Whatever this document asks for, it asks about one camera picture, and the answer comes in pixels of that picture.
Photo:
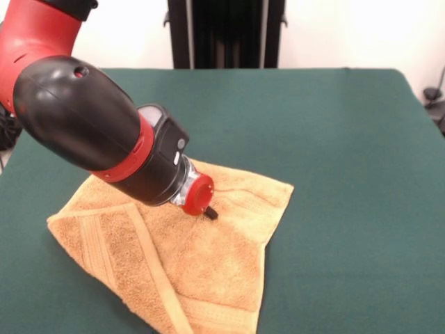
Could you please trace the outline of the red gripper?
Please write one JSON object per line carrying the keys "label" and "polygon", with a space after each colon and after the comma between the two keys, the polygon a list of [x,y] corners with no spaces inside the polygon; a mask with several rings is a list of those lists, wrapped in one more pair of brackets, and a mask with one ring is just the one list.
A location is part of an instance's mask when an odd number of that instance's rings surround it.
{"label": "red gripper", "polygon": [[204,215],[214,221],[218,218],[218,213],[209,207],[213,197],[213,180],[208,175],[200,175],[192,181],[191,187],[186,194],[183,211],[191,216]]}

